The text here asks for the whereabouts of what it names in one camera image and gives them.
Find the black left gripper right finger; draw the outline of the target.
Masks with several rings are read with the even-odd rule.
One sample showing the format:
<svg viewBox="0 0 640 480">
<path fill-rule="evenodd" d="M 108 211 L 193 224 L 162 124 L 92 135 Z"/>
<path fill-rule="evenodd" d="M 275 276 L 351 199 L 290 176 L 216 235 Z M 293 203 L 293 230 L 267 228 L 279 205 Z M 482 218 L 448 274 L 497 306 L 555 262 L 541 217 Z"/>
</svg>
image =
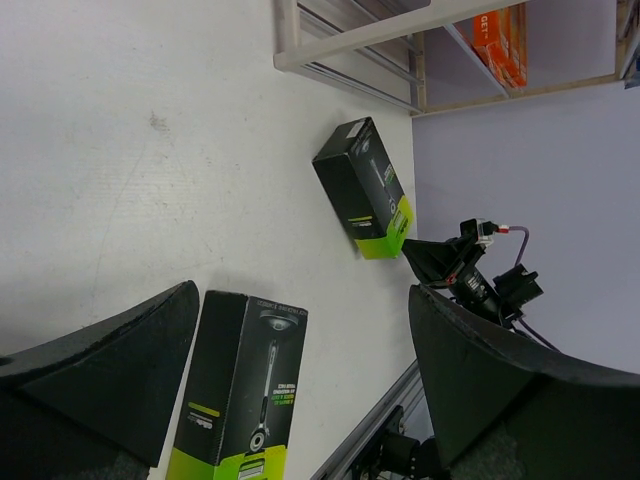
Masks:
<svg viewBox="0 0 640 480">
<path fill-rule="evenodd" d="M 411 286 L 414 349 L 454 479 L 636 479 L 639 377 L 548 349 Z"/>
</svg>

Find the black green razor box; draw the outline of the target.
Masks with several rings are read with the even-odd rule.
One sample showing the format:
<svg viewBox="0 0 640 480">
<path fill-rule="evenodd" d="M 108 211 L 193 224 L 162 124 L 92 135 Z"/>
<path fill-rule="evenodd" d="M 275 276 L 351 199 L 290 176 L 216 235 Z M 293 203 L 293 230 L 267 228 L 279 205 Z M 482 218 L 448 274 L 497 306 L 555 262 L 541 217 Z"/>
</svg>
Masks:
<svg viewBox="0 0 640 480">
<path fill-rule="evenodd" d="M 339 125 L 312 165 L 362 256 L 397 257 L 414 214 L 373 119 Z"/>
<path fill-rule="evenodd" d="M 307 321 L 300 307 L 206 293 L 167 478 L 283 478 Z"/>
</svg>

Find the orange Gillette razor box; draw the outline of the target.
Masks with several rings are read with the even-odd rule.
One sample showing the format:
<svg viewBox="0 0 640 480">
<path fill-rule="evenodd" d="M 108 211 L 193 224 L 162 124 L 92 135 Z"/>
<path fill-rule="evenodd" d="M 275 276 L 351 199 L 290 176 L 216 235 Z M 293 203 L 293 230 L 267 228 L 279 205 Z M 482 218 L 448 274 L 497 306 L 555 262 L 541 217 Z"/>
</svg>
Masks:
<svg viewBox="0 0 640 480">
<path fill-rule="evenodd" d="M 525 3 L 476 15 L 472 45 L 501 86 L 517 90 L 527 86 Z"/>
</svg>

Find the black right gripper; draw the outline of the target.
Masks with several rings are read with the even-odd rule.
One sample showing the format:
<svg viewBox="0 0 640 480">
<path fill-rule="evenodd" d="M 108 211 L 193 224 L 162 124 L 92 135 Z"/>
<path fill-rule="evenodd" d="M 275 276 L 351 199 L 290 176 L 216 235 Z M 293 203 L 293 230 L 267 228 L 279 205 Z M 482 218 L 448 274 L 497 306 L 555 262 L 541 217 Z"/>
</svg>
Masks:
<svg viewBox="0 0 640 480">
<path fill-rule="evenodd" d="M 476 266 L 486 249 L 470 236 L 461 236 L 442 242 L 408 239 L 402 253 L 421 284 L 448 288 L 465 309 L 485 320 L 498 320 L 499 297 Z"/>
</svg>

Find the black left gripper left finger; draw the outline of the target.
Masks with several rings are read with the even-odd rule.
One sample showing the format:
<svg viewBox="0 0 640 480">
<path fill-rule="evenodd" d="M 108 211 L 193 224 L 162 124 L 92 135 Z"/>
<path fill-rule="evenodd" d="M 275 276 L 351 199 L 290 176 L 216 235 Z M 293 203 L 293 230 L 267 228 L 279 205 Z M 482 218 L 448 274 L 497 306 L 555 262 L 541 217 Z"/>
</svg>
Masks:
<svg viewBox="0 0 640 480">
<path fill-rule="evenodd" d="M 2 357 L 2 478 L 147 478 L 160 461 L 198 313 L 198 289 L 185 281 Z"/>
</svg>

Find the blue Harry's razor box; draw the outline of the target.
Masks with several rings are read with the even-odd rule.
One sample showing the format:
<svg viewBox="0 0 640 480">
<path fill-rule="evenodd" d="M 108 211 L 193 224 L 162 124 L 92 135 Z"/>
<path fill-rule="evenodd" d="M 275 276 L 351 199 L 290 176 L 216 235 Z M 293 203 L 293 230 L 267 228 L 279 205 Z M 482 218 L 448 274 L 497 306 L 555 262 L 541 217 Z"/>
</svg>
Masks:
<svg viewBox="0 0 640 480">
<path fill-rule="evenodd" d="M 619 1 L 616 75 L 625 89 L 639 87 L 639 1 Z"/>
</svg>

